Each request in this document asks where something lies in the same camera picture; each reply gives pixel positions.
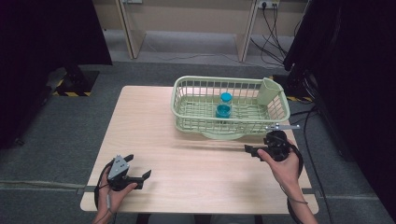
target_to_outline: black curtain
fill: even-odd
[[[396,220],[396,2],[343,1],[332,56],[313,69],[318,93],[355,162]]]
[[[28,125],[51,71],[111,64],[90,0],[1,1],[0,40],[0,148]]]

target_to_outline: cable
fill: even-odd
[[[304,79],[303,79],[303,86],[305,87],[306,92],[308,92],[308,94],[311,96],[311,98],[313,100],[315,100],[315,94],[313,93],[313,91],[312,91],[313,89],[309,85],[308,79],[306,77],[304,77]]]
[[[311,112],[311,110],[295,112],[295,113],[290,114],[290,116],[302,115],[302,114],[306,114],[306,113],[309,113],[309,112]]]
[[[278,12],[277,4],[274,5],[274,24],[273,24],[272,27],[270,26],[270,24],[269,24],[269,22],[268,22],[268,20],[267,20],[267,18],[265,16],[265,9],[266,9],[266,5],[265,5],[265,3],[262,3],[262,15],[264,17],[265,23],[266,23],[266,25],[268,27],[268,30],[269,30],[270,34],[268,35],[268,37],[265,37],[264,35],[262,36],[264,38],[264,40],[265,40],[265,42],[262,45],[262,47],[259,47],[257,44],[254,43],[254,41],[251,38],[250,39],[262,51],[262,54],[266,53],[267,55],[272,57],[277,62],[283,63],[283,60],[285,59],[285,54],[287,54],[287,52],[281,47],[281,45],[279,43],[279,40],[278,40],[278,37],[277,37],[277,29],[276,29],[277,12]],[[267,43],[269,43],[272,46],[274,46],[275,48],[277,48],[279,50],[279,52],[280,52],[280,56],[283,59],[280,59],[274,53],[272,53],[269,50],[265,49],[265,46],[267,45]]]
[[[275,56],[275,54],[273,54],[272,52],[270,52],[270,51],[264,49],[263,47],[259,46],[252,38],[250,38],[250,41],[251,41],[258,49],[260,49],[260,50],[262,51],[262,53],[265,52],[268,56],[272,57],[275,61],[279,62],[279,64],[277,64],[277,63],[269,63],[269,64],[274,64],[274,65],[282,66],[282,61],[281,61],[279,58],[277,58],[277,57]]]
[[[324,202],[326,204],[326,207],[327,207],[327,212],[328,212],[328,215],[329,215],[330,223],[333,223],[333,221],[332,221],[332,211],[330,209],[329,203],[327,202],[327,197],[326,197],[326,194],[324,192],[323,185],[322,185],[322,183],[320,181],[320,178],[318,176],[318,170],[317,170],[317,168],[316,168],[316,166],[314,164],[314,161],[312,159],[311,150],[309,148],[308,140],[307,140],[307,137],[306,137],[306,124],[308,123],[309,115],[311,114],[311,112],[313,112],[315,110],[317,110],[317,107],[314,105],[314,106],[312,106],[311,111],[308,112],[307,115],[306,115],[305,123],[304,123],[304,141],[305,141],[305,145],[306,145],[306,151],[308,152],[308,156],[309,156],[309,159],[311,160],[312,168],[314,170],[315,176],[316,176],[318,184],[319,184],[320,191],[321,191],[322,196],[323,196],[323,200],[324,200]]]
[[[116,223],[116,220],[117,220],[117,213],[114,213],[114,216],[113,216],[113,224]]]
[[[311,1],[312,1],[312,0],[308,0],[308,2],[306,3],[305,9],[304,9],[304,12],[303,12],[303,16],[300,18],[300,20],[297,22],[296,26],[294,27],[294,36],[297,35],[297,28],[298,28],[299,25],[301,24],[301,21],[304,19],[306,10],[308,9],[309,5],[311,4]]]
[[[312,118],[312,117],[314,117],[314,116],[316,116],[316,115],[318,115],[318,113],[316,113],[316,114],[313,114],[313,115],[309,116],[309,118]],[[294,124],[296,124],[296,123],[300,122],[301,120],[303,120],[303,119],[298,119],[298,120],[296,120],[296,121],[292,122],[290,125],[294,125]]]
[[[97,221],[95,222],[95,224],[101,222],[101,221],[107,216],[108,213],[111,213],[110,209],[107,209],[105,215],[102,216],[101,218],[99,218],[99,220],[97,220]]]
[[[155,57],[155,58],[158,58],[158,59],[161,59],[161,60],[164,60],[164,61],[172,61],[172,60],[176,60],[176,59],[181,59],[181,60],[183,60],[183,59],[190,59],[190,58],[195,58],[195,57],[213,57],[213,56],[222,56],[222,57],[225,57],[225,58],[227,58],[227,59],[229,59],[229,60],[231,60],[231,61],[233,61],[233,62],[236,62],[236,63],[248,64],[248,65],[263,67],[263,68],[265,68],[265,69],[276,69],[276,68],[282,66],[281,64],[275,64],[275,63],[268,63],[268,64],[273,64],[273,65],[275,65],[276,67],[268,67],[268,66],[262,66],[262,65],[259,65],[259,64],[255,64],[255,63],[239,62],[238,60],[232,59],[232,58],[230,58],[229,56],[227,56],[227,55],[225,55],[225,54],[194,54],[194,55],[186,56],[186,57],[173,57],[173,58],[162,58],[162,57],[158,57],[158,56],[154,56],[154,57]]]

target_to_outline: wrist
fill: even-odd
[[[97,214],[104,216],[106,213],[109,213],[108,210],[109,210],[109,207],[107,204],[106,197],[101,197],[99,199],[99,203],[98,203]]]
[[[113,214],[111,213],[111,211],[109,209],[105,210],[105,211],[99,211],[97,212],[95,219],[93,220],[92,223],[94,224],[102,224],[102,223],[107,223],[111,216],[113,216]]]
[[[300,185],[298,183],[288,184],[286,186],[282,186],[288,198],[292,201],[305,202],[304,195],[301,192]]]

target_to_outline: handheld controller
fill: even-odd
[[[301,155],[299,149],[295,145],[289,143],[288,137],[286,136],[285,132],[283,131],[269,132],[267,133],[267,135],[265,135],[265,138],[263,138],[263,142],[265,145],[267,145],[267,147],[253,147],[253,146],[245,145],[245,151],[247,153],[250,153],[251,157],[260,158],[260,161],[262,161],[262,158],[259,156],[259,153],[257,152],[259,149],[262,149],[265,152],[267,152],[274,161],[283,161],[289,156],[291,149],[295,152],[295,154],[299,159],[299,176],[300,176],[304,166],[303,156]]]
[[[102,176],[105,173],[106,168],[109,166],[111,166],[111,169],[107,176],[107,183],[112,190],[114,190],[114,191],[123,190],[129,184],[132,184],[132,183],[137,184],[136,188],[134,188],[134,189],[142,189],[143,188],[143,184],[144,184],[145,180],[147,180],[151,175],[151,170],[147,171],[141,177],[129,177],[127,175],[128,169],[129,169],[128,161],[131,161],[133,159],[134,159],[134,155],[132,155],[132,154],[125,158],[118,155],[116,158],[114,158],[111,162],[109,162],[105,166],[105,168],[103,169],[102,173],[99,176],[98,183],[94,190],[94,199],[95,199],[96,208],[98,206],[98,197],[99,197],[99,189],[100,189],[99,185],[102,180]]]

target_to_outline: power outlet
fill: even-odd
[[[267,6],[265,7],[265,9],[274,9],[276,7],[279,7],[279,2],[280,0],[273,0],[273,1],[260,1],[259,3],[259,8],[262,8],[262,3],[265,2],[267,4]]]

